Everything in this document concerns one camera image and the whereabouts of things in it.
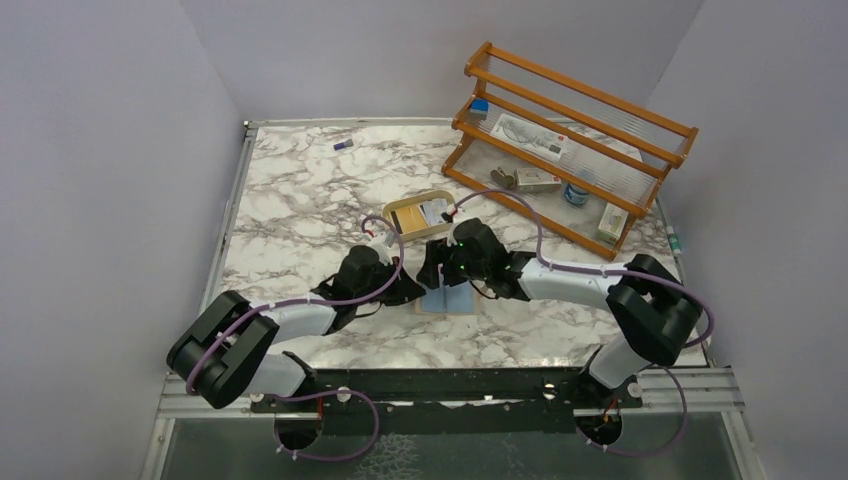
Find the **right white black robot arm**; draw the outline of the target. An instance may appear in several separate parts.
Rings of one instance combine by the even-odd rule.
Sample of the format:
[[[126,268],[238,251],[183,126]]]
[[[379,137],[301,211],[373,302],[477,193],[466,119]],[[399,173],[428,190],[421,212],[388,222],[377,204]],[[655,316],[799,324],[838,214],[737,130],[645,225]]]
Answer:
[[[416,279],[429,289],[479,281],[503,299],[557,300],[609,312],[620,332],[581,372],[586,387],[604,392],[651,365],[674,365],[704,312],[649,255],[619,264],[556,264],[537,252],[508,250],[476,218],[427,242]]]

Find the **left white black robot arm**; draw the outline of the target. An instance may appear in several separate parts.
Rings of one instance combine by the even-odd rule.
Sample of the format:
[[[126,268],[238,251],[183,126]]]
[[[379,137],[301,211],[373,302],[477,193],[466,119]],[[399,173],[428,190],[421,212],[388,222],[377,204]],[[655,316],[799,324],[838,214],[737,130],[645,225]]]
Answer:
[[[312,376],[297,355],[272,356],[272,345],[336,333],[355,320],[362,305],[400,306],[425,295],[382,246],[357,245],[338,271],[308,293],[253,306],[235,290],[219,294],[178,338],[166,356],[190,395],[215,408],[244,394],[290,397]]]

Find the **yellow card with black stripe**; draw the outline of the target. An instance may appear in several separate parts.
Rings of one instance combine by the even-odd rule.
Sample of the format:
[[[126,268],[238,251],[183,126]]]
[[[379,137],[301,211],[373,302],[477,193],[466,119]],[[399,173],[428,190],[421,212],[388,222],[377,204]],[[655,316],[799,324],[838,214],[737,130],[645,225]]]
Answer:
[[[395,208],[389,213],[389,217],[400,234],[412,234],[428,227],[419,205]]]

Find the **beige oval tray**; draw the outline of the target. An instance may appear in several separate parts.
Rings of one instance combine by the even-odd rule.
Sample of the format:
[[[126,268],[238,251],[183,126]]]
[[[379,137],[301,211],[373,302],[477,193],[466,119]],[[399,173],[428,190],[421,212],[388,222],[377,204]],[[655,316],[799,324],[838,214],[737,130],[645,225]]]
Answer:
[[[449,231],[450,222],[443,215],[451,211],[454,203],[448,191],[431,190],[388,203],[382,216],[406,243]]]

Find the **metal binder clip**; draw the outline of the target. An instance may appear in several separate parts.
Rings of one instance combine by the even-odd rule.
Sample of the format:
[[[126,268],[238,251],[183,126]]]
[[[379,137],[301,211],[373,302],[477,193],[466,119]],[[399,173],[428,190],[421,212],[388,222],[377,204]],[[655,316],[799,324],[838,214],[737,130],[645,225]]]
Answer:
[[[516,188],[516,177],[510,173],[505,172],[501,168],[491,170],[490,177],[499,188],[502,188],[504,190],[514,190]]]

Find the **small grey box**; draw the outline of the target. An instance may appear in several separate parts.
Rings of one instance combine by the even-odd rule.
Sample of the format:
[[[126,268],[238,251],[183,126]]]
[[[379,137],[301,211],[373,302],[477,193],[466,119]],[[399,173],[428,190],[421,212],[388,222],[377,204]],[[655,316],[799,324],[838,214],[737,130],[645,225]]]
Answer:
[[[554,192],[562,185],[559,177],[535,167],[515,169],[513,175],[515,178],[515,190],[518,192]]]

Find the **blue white small jar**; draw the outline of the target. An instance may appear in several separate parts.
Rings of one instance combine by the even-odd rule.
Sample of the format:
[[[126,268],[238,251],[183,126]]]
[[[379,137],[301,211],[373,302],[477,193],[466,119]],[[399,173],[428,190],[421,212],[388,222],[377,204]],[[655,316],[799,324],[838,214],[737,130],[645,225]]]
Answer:
[[[563,192],[563,196],[569,204],[576,207],[582,207],[588,202],[591,194],[587,190],[577,186],[576,184],[567,183]]]

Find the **clear printed packet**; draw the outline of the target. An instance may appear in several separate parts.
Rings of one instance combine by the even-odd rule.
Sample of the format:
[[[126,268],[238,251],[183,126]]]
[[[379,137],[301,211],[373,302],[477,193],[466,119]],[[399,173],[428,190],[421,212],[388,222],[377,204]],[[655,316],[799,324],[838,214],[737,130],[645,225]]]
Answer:
[[[572,144],[566,136],[507,113],[498,117],[491,135],[550,162],[558,162],[573,153]]]

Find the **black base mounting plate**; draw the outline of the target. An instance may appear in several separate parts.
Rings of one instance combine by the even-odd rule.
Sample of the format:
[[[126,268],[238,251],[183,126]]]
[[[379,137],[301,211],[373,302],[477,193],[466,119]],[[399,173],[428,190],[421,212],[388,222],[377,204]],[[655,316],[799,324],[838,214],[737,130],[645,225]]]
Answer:
[[[629,392],[589,386],[579,367],[319,369],[297,401],[253,399],[256,414],[275,418],[283,440],[305,446],[319,436],[441,435],[591,428],[602,439],[621,430],[623,412],[642,407]]]

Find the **orange wooden shelf rack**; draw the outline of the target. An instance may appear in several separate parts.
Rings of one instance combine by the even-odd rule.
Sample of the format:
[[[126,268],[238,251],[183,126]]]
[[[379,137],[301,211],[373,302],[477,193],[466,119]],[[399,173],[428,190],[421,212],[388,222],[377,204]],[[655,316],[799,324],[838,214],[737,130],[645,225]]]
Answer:
[[[483,43],[442,172],[605,259],[654,208],[698,129]]]

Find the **green white small box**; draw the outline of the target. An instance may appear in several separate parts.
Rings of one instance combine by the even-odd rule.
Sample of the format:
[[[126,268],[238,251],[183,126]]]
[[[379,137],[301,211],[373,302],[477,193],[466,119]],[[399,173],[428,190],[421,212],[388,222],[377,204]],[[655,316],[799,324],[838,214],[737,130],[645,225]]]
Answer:
[[[617,244],[624,235],[628,218],[626,210],[607,203],[596,228],[595,238],[610,245]]]

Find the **blue grey eraser block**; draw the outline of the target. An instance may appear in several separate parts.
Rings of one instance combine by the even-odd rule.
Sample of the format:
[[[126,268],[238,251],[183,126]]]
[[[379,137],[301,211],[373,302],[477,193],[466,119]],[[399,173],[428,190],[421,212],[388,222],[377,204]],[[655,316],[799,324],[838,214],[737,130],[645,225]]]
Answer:
[[[468,107],[468,116],[471,119],[485,121],[488,117],[489,102],[485,99],[475,98]]]

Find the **green white tube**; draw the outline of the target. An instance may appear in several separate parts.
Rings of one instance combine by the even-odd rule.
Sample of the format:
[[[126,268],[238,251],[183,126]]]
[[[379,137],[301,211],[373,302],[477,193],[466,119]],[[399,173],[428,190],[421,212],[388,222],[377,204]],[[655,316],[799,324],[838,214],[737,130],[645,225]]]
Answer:
[[[668,244],[672,254],[677,257],[682,254],[679,237],[672,226],[665,228]]]

